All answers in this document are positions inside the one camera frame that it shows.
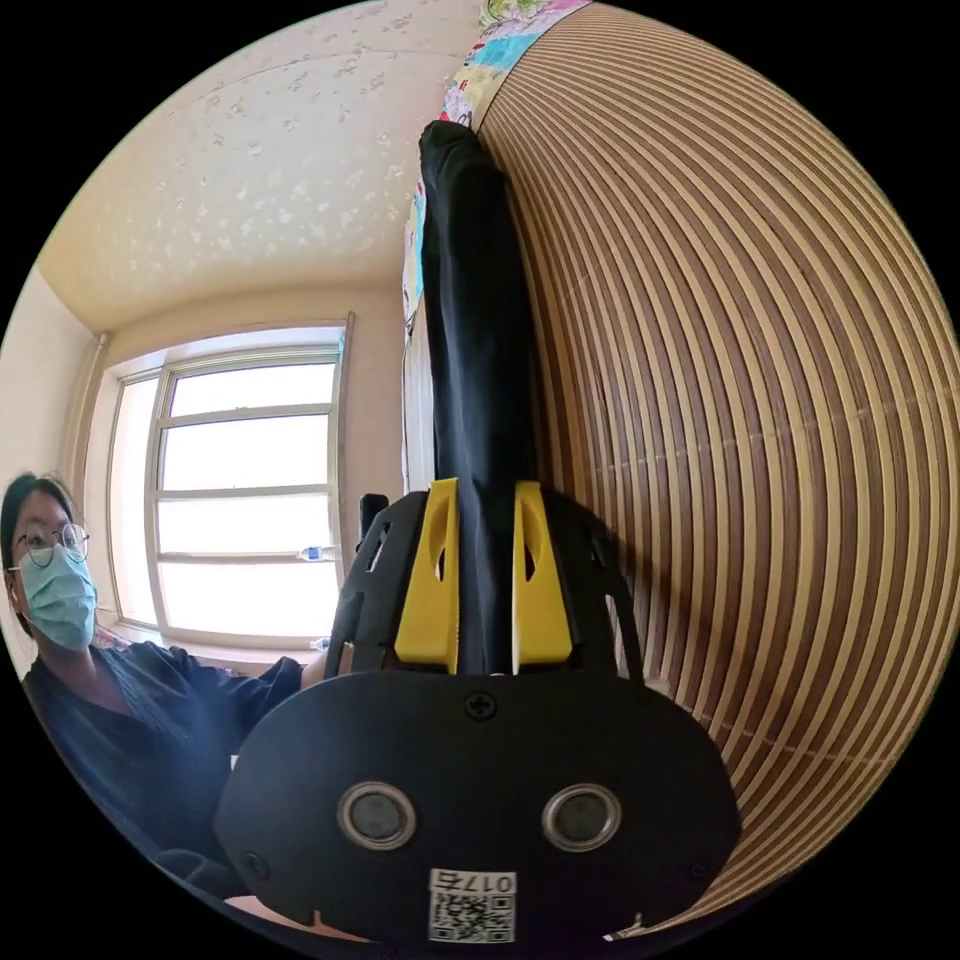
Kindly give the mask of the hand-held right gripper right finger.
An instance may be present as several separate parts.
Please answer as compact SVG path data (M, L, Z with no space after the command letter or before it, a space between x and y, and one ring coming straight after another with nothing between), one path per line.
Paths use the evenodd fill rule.
M514 495L512 667L524 671L566 664L573 652L545 500L537 482Z

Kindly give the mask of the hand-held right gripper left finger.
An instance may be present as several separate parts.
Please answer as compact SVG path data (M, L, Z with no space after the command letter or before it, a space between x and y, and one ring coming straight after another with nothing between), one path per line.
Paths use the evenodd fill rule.
M394 643L405 666L457 672L459 530L458 480L437 480L427 491Z

